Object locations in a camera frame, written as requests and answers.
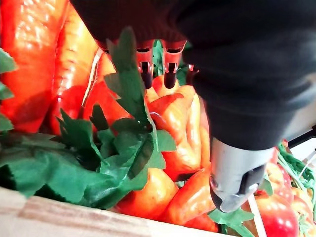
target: wooden crate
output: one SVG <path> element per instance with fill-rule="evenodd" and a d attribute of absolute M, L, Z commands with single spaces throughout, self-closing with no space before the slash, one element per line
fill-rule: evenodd
<path fill-rule="evenodd" d="M 254 197 L 249 210 L 266 237 Z M 228 237 L 182 226 L 76 206 L 42 197 L 26 199 L 0 188 L 0 237 Z"/>

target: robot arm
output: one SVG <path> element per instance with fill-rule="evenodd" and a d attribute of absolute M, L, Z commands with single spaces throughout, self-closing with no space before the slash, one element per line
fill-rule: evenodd
<path fill-rule="evenodd" d="M 167 87 L 174 84 L 185 40 L 191 43 L 182 55 L 198 69 L 193 85 L 207 102 L 212 198 L 224 212 L 238 208 L 256 190 L 271 148 L 296 110 L 313 98 L 316 1 L 71 2 L 104 50 L 106 39 L 116 40 L 127 25 L 133 28 L 147 87 L 152 40 L 164 42 Z"/>

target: artificial leaf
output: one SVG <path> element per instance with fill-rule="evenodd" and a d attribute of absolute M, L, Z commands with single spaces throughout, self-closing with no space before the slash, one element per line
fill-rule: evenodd
<path fill-rule="evenodd" d="M 13 125 L 10 120 L 0 113 L 0 132 L 1 131 L 9 131 L 13 129 Z"/>
<path fill-rule="evenodd" d="M 104 117 L 102 108 L 100 105 L 95 104 L 92 110 L 92 116 L 90 117 L 90 121 L 96 127 L 98 131 L 106 130 L 109 128 L 108 122 Z"/>
<path fill-rule="evenodd" d="M 116 137 L 115 144 L 120 154 L 104 159 L 101 162 L 99 171 L 100 173 L 115 177 L 113 188 L 111 190 L 104 190 L 102 184 L 99 184 L 89 189 L 85 195 L 86 200 L 93 201 L 89 206 L 101 209 L 111 208 L 130 191 L 140 190 L 144 187 L 148 174 L 146 169 L 141 170 L 135 179 L 131 179 L 128 176 L 132 165 L 137 163 L 135 159 L 141 149 L 143 138 L 129 132 L 123 132 Z"/>
<path fill-rule="evenodd" d="M 154 149 L 151 135 L 129 131 L 121 132 L 115 138 L 114 145 L 119 154 L 135 154 L 135 161 L 128 173 L 130 179 L 135 178 L 144 169 Z"/>
<path fill-rule="evenodd" d="M 15 69 L 13 58 L 0 48 L 0 73 L 11 72 Z"/>
<path fill-rule="evenodd" d="M 63 143 L 52 141 L 53 138 L 55 138 L 55 135 L 44 133 L 20 134 L 15 132 L 0 137 L 0 142 L 9 147 L 32 146 L 59 150 L 66 147 Z"/>
<path fill-rule="evenodd" d="M 159 40 L 156 40 L 153 47 L 153 64 L 154 64 L 154 76 L 160 76 L 163 74 L 163 62 L 162 62 L 163 48 Z"/>
<path fill-rule="evenodd" d="M 113 145 L 114 134 L 110 129 L 99 131 L 98 138 L 101 142 L 100 153 L 102 158 L 107 158 L 116 153 L 116 149 Z"/>
<path fill-rule="evenodd" d="M 107 184 L 99 183 L 89 187 L 84 195 L 84 204 L 101 209 L 108 209 L 119 202 L 126 194 L 134 190 L 133 186 L 126 187 L 122 192 L 122 184 L 134 161 L 135 156 L 114 155 L 103 160 L 100 165 L 100 173 L 112 177 L 112 188 L 108 189 Z"/>
<path fill-rule="evenodd" d="M 177 181 L 175 184 L 178 186 L 178 188 L 182 188 L 185 184 L 185 181 Z"/>
<path fill-rule="evenodd" d="M 136 60 L 136 41 L 131 28 L 125 28 L 114 45 L 107 41 L 115 74 L 105 76 L 107 86 L 118 96 L 117 102 L 142 125 L 148 124 L 145 111 L 145 86 L 140 76 Z"/>
<path fill-rule="evenodd" d="M 271 185 L 271 182 L 269 180 L 269 177 L 267 175 L 267 173 L 265 173 L 264 178 L 261 182 L 261 184 L 258 187 L 258 190 L 264 190 L 266 191 L 266 193 L 271 196 L 273 194 L 273 188 Z"/>
<path fill-rule="evenodd" d="M 250 212 L 238 209 L 231 213 L 223 213 L 218 209 L 209 212 L 208 216 L 212 221 L 220 224 L 226 225 L 243 237 L 253 237 L 254 235 L 243 225 L 244 221 L 249 221 L 253 219 L 253 214 Z"/>
<path fill-rule="evenodd" d="M 176 73 L 176 78 L 178 79 L 179 85 L 186 85 L 186 77 L 188 73 L 189 67 L 187 65 L 181 65 L 179 66 L 177 73 Z"/>
<path fill-rule="evenodd" d="M 146 128 L 142 126 L 140 122 L 135 120 L 134 118 L 121 118 L 119 120 L 116 120 L 112 124 L 111 128 L 114 129 L 118 133 L 123 132 L 123 131 L 143 133 L 146 131 Z"/>
<path fill-rule="evenodd" d="M 300 233 L 303 234 L 305 237 L 309 236 L 309 231 L 312 227 L 312 225 L 307 221 L 307 217 L 307 213 L 305 213 L 304 215 L 300 214 L 300 217 L 298 219 Z"/>
<path fill-rule="evenodd" d="M 79 202 L 88 186 L 108 179 L 106 175 L 83 169 L 71 153 L 42 148 L 3 149 L 0 167 L 3 166 L 14 177 L 16 190 L 27 197 L 47 185 L 71 203 Z"/>
<path fill-rule="evenodd" d="M 117 72 L 137 69 L 136 39 L 131 27 L 122 30 L 117 45 L 107 40 L 107 46 Z"/>
<path fill-rule="evenodd" d="M 138 149 L 134 164 L 131 166 L 131 169 L 128 172 L 128 177 L 130 179 L 135 178 L 144 169 L 145 165 L 148 163 L 153 154 L 153 150 L 153 137 L 148 135 L 141 147 Z"/>
<path fill-rule="evenodd" d="M 141 79 L 138 69 L 117 72 L 104 77 L 107 86 L 118 96 L 117 102 L 141 124 L 147 124 L 148 118 L 145 112 L 144 91 L 142 83 L 137 83 Z"/>
<path fill-rule="evenodd" d="M 58 119 L 64 143 L 80 154 L 80 163 L 90 170 L 96 170 L 102 159 L 93 142 L 92 124 L 83 119 L 72 119 L 61 109 L 63 120 Z"/>
<path fill-rule="evenodd" d="M 152 127 L 152 136 L 153 136 L 153 143 L 155 143 L 155 148 L 158 151 L 158 137 L 157 137 L 157 128 L 156 125 L 154 123 L 154 120 L 152 119 L 152 117 L 150 116 L 150 112 L 149 109 L 144 101 L 144 105 L 145 105 L 145 111 L 146 111 L 146 115 L 147 115 L 147 119 Z"/>
<path fill-rule="evenodd" d="M 11 90 L 6 85 L 0 82 L 0 100 L 4 100 L 11 97 L 13 97 Z"/>
<path fill-rule="evenodd" d="M 171 135 L 165 130 L 157 131 L 158 151 L 173 152 L 177 150 L 176 144 Z"/>

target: green leaf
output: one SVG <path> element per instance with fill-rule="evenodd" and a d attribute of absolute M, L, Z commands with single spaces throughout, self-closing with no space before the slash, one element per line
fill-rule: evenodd
<path fill-rule="evenodd" d="M 0 137 L 0 142 L 12 147 L 12 146 L 28 146 L 38 148 L 49 148 L 49 149 L 65 149 L 65 145 L 60 142 L 52 141 L 55 135 L 49 135 L 44 133 L 34 134 L 20 134 L 20 133 L 8 133 Z"/>
<path fill-rule="evenodd" d="M 128 131 L 120 133 L 115 138 L 114 145 L 119 154 L 135 154 L 135 161 L 128 172 L 130 179 L 135 178 L 144 169 L 154 149 L 151 135 Z"/>
<path fill-rule="evenodd" d="M 316 221 L 316 176 L 315 172 L 310 168 L 306 167 L 306 164 L 301 160 L 295 158 L 293 154 L 287 152 L 286 147 L 280 143 L 279 144 L 279 154 L 278 162 L 286 170 L 286 172 L 292 177 L 295 185 L 303 190 L 304 192 L 307 189 L 313 191 L 312 195 L 312 204 L 314 221 Z"/>
<path fill-rule="evenodd" d="M 144 84 L 138 69 L 117 72 L 105 76 L 105 82 L 109 89 L 118 96 L 117 102 L 141 124 L 147 124 L 148 118 L 144 104 Z"/>
<path fill-rule="evenodd" d="M 92 116 L 90 117 L 90 121 L 93 123 L 95 128 L 98 131 L 106 130 L 109 128 L 108 122 L 104 117 L 102 108 L 100 105 L 95 104 L 92 110 Z"/>
<path fill-rule="evenodd" d="M 61 115 L 63 120 L 57 119 L 64 143 L 78 151 L 82 165 L 95 170 L 100 165 L 102 156 L 93 142 L 91 123 L 83 119 L 72 119 L 62 109 Z"/>
<path fill-rule="evenodd" d="M 178 186 L 178 188 L 182 188 L 185 183 L 186 183 L 186 181 L 177 181 L 177 182 L 175 182 L 175 184 Z"/>
<path fill-rule="evenodd" d="M 0 82 L 0 100 L 13 97 L 11 90 Z"/>
<path fill-rule="evenodd" d="M 300 228 L 300 233 L 303 234 L 305 237 L 308 237 L 309 236 L 309 231 L 312 227 L 312 225 L 307 221 L 307 217 L 308 217 L 308 214 L 305 213 L 305 214 L 300 214 L 300 217 L 298 219 L 298 222 L 299 222 L 299 228 Z"/>
<path fill-rule="evenodd" d="M 165 130 L 157 131 L 158 151 L 173 152 L 177 150 L 176 144 L 171 135 Z"/>
<path fill-rule="evenodd" d="M 186 85 L 186 77 L 188 73 L 189 66 L 187 65 L 179 65 L 179 68 L 176 73 L 176 77 L 178 79 L 179 85 Z"/>
<path fill-rule="evenodd" d="M 153 64 L 154 64 L 154 76 L 160 76 L 163 74 L 162 63 L 163 48 L 159 40 L 156 40 L 153 47 Z"/>
<path fill-rule="evenodd" d="M 15 69 L 13 58 L 0 48 L 0 73 L 11 72 Z"/>
<path fill-rule="evenodd" d="M 0 113 L 0 132 L 1 131 L 9 131 L 13 129 L 13 125 L 10 120 Z"/>
<path fill-rule="evenodd" d="M 130 147 L 134 147 L 134 149 L 125 150 L 122 147 L 122 149 L 119 149 L 121 151 L 121 154 L 113 157 L 109 157 L 108 159 L 105 159 L 103 161 L 103 165 L 100 168 L 100 172 L 103 172 L 105 174 L 109 174 L 109 171 L 107 170 L 108 167 L 118 167 L 116 169 L 117 171 L 117 177 L 123 177 L 122 181 L 118 184 L 117 188 L 113 190 L 112 193 L 110 193 L 107 196 L 102 196 L 102 194 L 99 195 L 100 200 L 98 201 L 98 208 L 101 209 L 107 209 L 111 208 L 112 206 L 116 205 L 119 200 L 121 200 L 124 196 L 126 196 L 130 191 L 132 190 L 141 190 L 145 186 L 148 180 L 148 168 L 165 168 L 165 161 L 161 155 L 160 152 L 155 147 L 155 143 L 153 143 L 153 153 L 149 159 L 149 161 L 145 164 L 143 169 L 134 177 L 131 178 L 128 176 L 129 169 L 133 164 L 137 164 L 136 157 L 139 154 L 139 149 L 142 149 L 141 147 L 141 141 L 137 136 L 134 134 L 134 138 L 132 138 L 132 135 L 121 135 L 122 137 L 119 138 L 123 144 L 124 141 L 131 140 L 133 142 L 130 143 Z"/>
<path fill-rule="evenodd" d="M 3 149 L 0 167 L 3 166 L 13 175 L 16 190 L 27 197 L 47 185 L 71 203 L 79 202 L 89 186 L 108 179 L 106 175 L 83 169 L 71 153 L 42 148 Z"/>
<path fill-rule="evenodd" d="M 101 142 L 100 153 L 102 158 L 110 157 L 116 153 L 116 149 L 113 145 L 114 134 L 110 129 L 99 131 L 98 138 Z"/>
<path fill-rule="evenodd" d="M 220 225 L 227 225 L 235 230 L 243 237 L 253 237 L 254 235 L 243 225 L 244 221 L 252 220 L 253 214 L 250 212 L 238 209 L 232 213 L 223 213 L 218 209 L 211 211 L 208 216 L 214 222 Z"/>
<path fill-rule="evenodd" d="M 139 121 L 135 120 L 134 118 L 121 118 L 116 120 L 112 124 L 112 129 L 116 132 L 120 133 L 123 131 L 130 131 L 134 133 L 143 133 L 146 131 L 146 128 L 142 126 Z"/>
<path fill-rule="evenodd" d="M 148 123 L 145 112 L 145 86 L 137 67 L 136 41 L 131 28 L 125 28 L 114 45 L 107 41 L 117 73 L 105 76 L 107 86 L 120 98 L 118 103 L 141 124 Z"/>
<path fill-rule="evenodd" d="M 152 136 L 147 136 L 141 147 L 138 149 L 138 152 L 135 156 L 135 162 L 128 172 L 128 177 L 130 179 L 135 178 L 144 169 L 145 165 L 148 163 L 153 154 L 153 150 L 153 138 Z"/>
<path fill-rule="evenodd" d="M 265 173 L 264 178 L 261 182 L 261 184 L 258 187 L 258 190 L 264 190 L 266 191 L 266 193 L 271 196 L 273 194 L 273 189 L 272 189 L 272 185 L 271 182 L 269 180 L 268 175 Z"/>

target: orange carrot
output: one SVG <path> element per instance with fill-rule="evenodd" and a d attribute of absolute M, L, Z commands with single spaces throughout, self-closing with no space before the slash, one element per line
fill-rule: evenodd
<path fill-rule="evenodd" d="M 208 217 L 207 213 L 188 221 L 184 226 L 215 233 L 218 233 L 219 231 L 218 224 L 212 221 L 211 218 Z"/>
<path fill-rule="evenodd" d="M 177 181 L 181 174 L 195 173 L 200 169 L 201 158 L 196 156 L 186 139 L 183 139 L 174 152 L 162 152 L 166 161 L 166 174 Z"/>
<path fill-rule="evenodd" d="M 179 88 L 179 82 L 176 80 L 176 84 L 173 88 L 168 89 L 164 85 L 164 75 L 158 76 L 153 80 L 153 88 L 157 92 L 159 97 L 164 95 L 171 95 Z"/>
<path fill-rule="evenodd" d="M 18 131 L 37 132 L 48 111 L 57 39 L 68 6 L 68 0 L 1 0 L 1 47 L 17 70 L 1 77 L 14 97 L 1 102 L 0 112 Z"/>
<path fill-rule="evenodd" d="M 131 191 L 116 209 L 126 215 L 158 220 L 178 187 L 161 169 L 148 169 L 148 181 L 142 190 Z"/>
<path fill-rule="evenodd" d="M 188 221 L 215 209 L 211 198 L 210 166 L 194 174 L 177 192 L 162 216 L 162 220 L 175 225 Z"/>
<path fill-rule="evenodd" d="M 187 140 L 194 155 L 197 159 L 201 159 L 201 137 L 200 137 L 200 104 L 198 94 L 195 94 L 191 107 L 189 108 L 188 121 L 187 121 Z"/>
<path fill-rule="evenodd" d="M 194 94 L 193 87 L 185 85 L 178 88 L 176 93 L 160 97 L 148 105 L 157 129 L 168 131 L 176 144 L 186 137 L 188 109 Z"/>
<path fill-rule="evenodd" d="M 60 134 L 62 108 L 76 119 L 89 84 L 92 63 L 98 46 L 83 21 L 71 6 L 59 35 L 55 61 L 53 100 L 48 114 L 54 134 Z"/>
<path fill-rule="evenodd" d="M 89 120 L 95 104 L 101 106 L 109 125 L 118 119 L 130 117 L 130 114 L 114 99 L 115 93 L 104 82 L 104 76 L 110 73 L 115 73 L 114 66 L 109 55 L 103 53 L 97 65 L 95 80 L 85 101 L 83 119 Z"/>

